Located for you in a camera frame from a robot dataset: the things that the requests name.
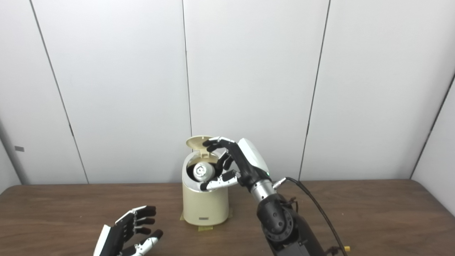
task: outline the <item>wooden table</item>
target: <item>wooden table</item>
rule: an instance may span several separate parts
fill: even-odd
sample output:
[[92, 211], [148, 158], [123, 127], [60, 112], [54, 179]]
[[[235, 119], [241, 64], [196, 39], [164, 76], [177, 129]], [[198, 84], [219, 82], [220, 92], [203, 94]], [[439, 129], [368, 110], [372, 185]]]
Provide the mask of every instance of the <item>wooden table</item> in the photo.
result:
[[[350, 256], [455, 255], [455, 218], [411, 180], [304, 182], [332, 220]], [[313, 203], [292, 183], [323, 248], [336, 245]], [[233, 217], [213, 230], [180, 221], [181, 184], [20, 185], [0, 195], [0, 255], [92, 255], [103, 224], [127, 210], [157, 207], [153, 228], [164, 236], [148, 255], [262, 255], [272, 253], [246, 189], [229, 188]]]

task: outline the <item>robotic finger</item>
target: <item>robotic finger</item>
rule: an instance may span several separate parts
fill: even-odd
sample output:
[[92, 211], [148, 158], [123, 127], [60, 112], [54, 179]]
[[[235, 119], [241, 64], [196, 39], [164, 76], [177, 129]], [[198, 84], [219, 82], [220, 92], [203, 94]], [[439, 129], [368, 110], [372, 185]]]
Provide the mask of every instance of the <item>robotic finger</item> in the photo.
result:
[[155, 224], [155, 219], [153, 218], [142, 218], [136, 220], [136, 225], [141, 226], [141, 225], [153, 225]]
[[160, 240], [163, 236], [163, 231], [160, 229], [153, 232], [153, 234], [139, 242], [138, 244], [132, 245], [127, 247], [126, 249], [121, 251], [122, 256], [144, 256], [150, 249], [153, 248], [154, 245]]
[[141, 207], [137, 207], [132, 209], [132, 211], [136, 212], [136, 218], [141, 219], [144, 217], [153, 217], [157, 214], [157, 208], [155, 206], [148, 206], [144, 205]]
[[202, 145], [204, 147], [207, 147], [208, 152], [213, 152], [214, 150], [216, 150], [218, 148], [225, 148], [225, 149], [229, 150], [229, 147], [231, 144], [235, 144], [235, 141], [225, 138], [225, 137], [219, 137], [219, 136], [210, 138], [210, 139], [204, 141], [204, 143], [202, 143]]
[[232, 156], [229, 156], [229, 157], [224, 161], [223, 169], [229, 170], [229, 168], [231, 168], [231, 164], [232, 164], [233, 161], [234, 161], [234, 159], [232, 158]]
[[231, 155], [229, 155], [229, 150], [225, 150], [215, 164], [215, 170], [222, 170], [224, 167], [224, 162], [230, 157]]
[[238, 183], [237, 177], [238, 172], [235, 170], [230, 170], [219, 177], [214, 177], [213, 179], [206, 181], [200, 185], [201, 191], [210, 191], [219, 188], [230, 187]]

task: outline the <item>yellow tape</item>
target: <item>yellow tape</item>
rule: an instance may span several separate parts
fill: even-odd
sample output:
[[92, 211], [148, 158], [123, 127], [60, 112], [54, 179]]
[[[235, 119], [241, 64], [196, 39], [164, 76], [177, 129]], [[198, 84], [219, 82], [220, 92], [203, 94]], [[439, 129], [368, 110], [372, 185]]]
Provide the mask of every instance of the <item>yellow tape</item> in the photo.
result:
[[199, 226], [197, 227], [197, 231], [206, 231], [206, 230], [212, 230], [213, 226]]

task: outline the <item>white wall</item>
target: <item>white wall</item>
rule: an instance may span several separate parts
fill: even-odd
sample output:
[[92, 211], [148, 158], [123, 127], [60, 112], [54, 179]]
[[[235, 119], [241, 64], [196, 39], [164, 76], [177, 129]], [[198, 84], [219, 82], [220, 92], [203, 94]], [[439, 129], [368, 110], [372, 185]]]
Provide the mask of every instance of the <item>white wall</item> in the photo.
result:
[[328, 1], [184, 0], [192, 133], [250, 139], [298, 177]]
[[0, 194], [3, 193], [5, 189], [19, 184], [20, 181], [13, 168], [13, 164], [0, 140]]
[[29, 1], [0, 1], [0, 35], [0, 129], [23, 181], [86, 183]]
[[412, 176], [455, 215], [455, 92], [441, 109], [417, 168]]
[[32, 184], [178, 181], [191, 134], [252, 140], [274, 179], [408, 178], [455, 70], [455, 2], [332, 1], [302, 162], [328, 0], [33, 3], [81, 159], [30, 2], [0, 2]]
[[332, 1], [301, 179], [409, 178], [455, 71], [455, 1]]
[[89, 182], [180, 180], [191, 152], [182, 1], [34, 5]]

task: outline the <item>black fingertip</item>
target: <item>black fingertip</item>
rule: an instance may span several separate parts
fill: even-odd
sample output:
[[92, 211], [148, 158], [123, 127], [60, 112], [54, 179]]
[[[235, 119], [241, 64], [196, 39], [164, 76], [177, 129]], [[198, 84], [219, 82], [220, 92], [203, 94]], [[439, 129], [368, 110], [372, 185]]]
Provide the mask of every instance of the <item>black fingertip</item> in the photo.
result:
[[213, 152], [217, 149], [218, 147], [216, 145], [210, 145], [207, 147], [208, 152]]
[[201, 189], [201, 191], [207, 191], [207, 185], [208, 185], [208, 182], [202, 183], [199, 188]]
[[221, 175], [221, 179], [223, 181], [228, 181], [228, 180], [231, 180], [235, 178], [235, 171], [234, 170], [230, 170], [228, 172], [226, 172], [225, 174]]
[[144, 217], [155, 216], [157, 214], [157, 208], [155, 206], [149, 206], [140, 209], [137, 211], [136, 218], [142, 219]]
[[136, 226], [153, 225], [153, 224], [155, 224], [155, 219], [153, 219], [153, 218], [142, 218], [142, 219], [136, 220]]
[[157, 229], [157, 230], [155, 230], [155, 232], [153, 232], [153, 234], [150, 237], [156, 237], [156, 238], [158, 238], [158, 240], [160, 240], [162, 236], [163, 236], [163, 231], [161, 229]]
[[208, 147], [208, 146], [210, 146], [212, 143], [213, 143], [213, 142], [212, 142], [212, 141], [210, 141], [210, 140], [208, 139], [208, 140], [206, 140], [206, 141], [202, 142], [202, 146], [204, 146], [204, 147]]
[[149, 235], [151, 232], [152, 232], [151, 229], [145, 227], [136, 228], [136, 234]]

